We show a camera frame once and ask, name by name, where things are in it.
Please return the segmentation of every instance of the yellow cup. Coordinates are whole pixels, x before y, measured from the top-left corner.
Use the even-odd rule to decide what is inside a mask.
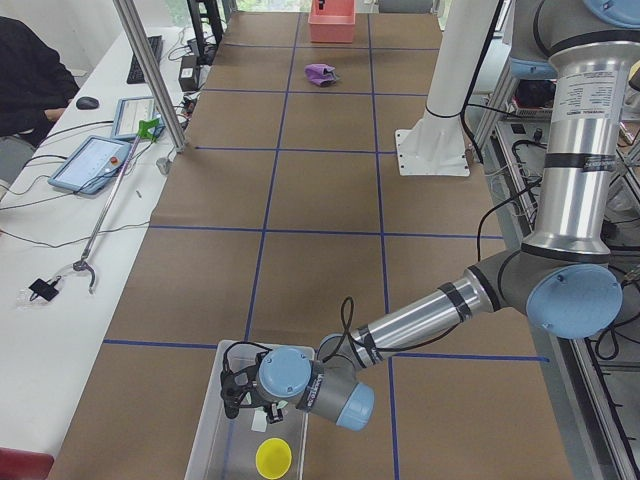
[[[256,468],[267,480],[284,477],[291,467],[291,448],[281,438],[270,438],[262,442],[256,452]]]

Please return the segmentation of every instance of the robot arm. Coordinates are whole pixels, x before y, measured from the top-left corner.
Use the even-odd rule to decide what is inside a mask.
[[[228,416],[250,392],[252,406],[266,408],[270,421],[279,419],[277,404],[285,400],[360,430],[374,395],[356,372],[477,313],[511,306],[562,338],[584,338],[613,321],[622,290],[606,268],[600,229],[627,78],[640,58],[640,3],[519,0],[516,8],[516,26],[525,33],[514,36],[514,71],[535,77],[548,59],[558,79],[534,231],[519,250],[468,267],[459,280],[358,328],[348,341],[328,337],[320,360],[281,347],[258,356],[246,383],[223,371]]]

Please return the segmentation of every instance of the brown paper mat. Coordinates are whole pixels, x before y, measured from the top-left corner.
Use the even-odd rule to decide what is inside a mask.
[[[182,480],[214,351],[103,345],[50,480]]]
[[[475,262],[482,170],[400,177],[390,154],[422,115],[437,19],[358,15],[353,44],[313,46],[306,22],[230,22],[51,478],[182,479],[214,344],[317,346],[346,295],[364,324]],[[311,62],[343,79],[314,87]],[[377,397],[364,432],[310,419],[306,479],[571,477],[521,315],[412,355],[362,372]]]

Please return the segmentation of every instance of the blue joint cap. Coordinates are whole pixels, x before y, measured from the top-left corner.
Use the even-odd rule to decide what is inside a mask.
[[[262,360],[258,371],[260,385],[276,398],[295,397],[309,383],[311,362],[294,347],[279,347]]]
[[[547,62],[509,58],[511,75],[520,80],[551,80],[558,77],[556,70]]]
[[[373,413],[375,394],[371,387],[358,383],[345,403],[336,425],[355,432],[362,430]]]
[[[603,22],[615,27],[640,28],[638,0],[582,0],[585,6]]]
[[[586,338],[608,326],[622,306],[622,287],[600,265],[571,265],[555,271],[527,300],[529,321],[560,338]]]

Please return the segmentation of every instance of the person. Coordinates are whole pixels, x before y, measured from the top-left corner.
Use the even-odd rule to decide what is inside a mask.
[[[24,23],[0,17],[0,136],[37,146],[79,90],[73,75]]]

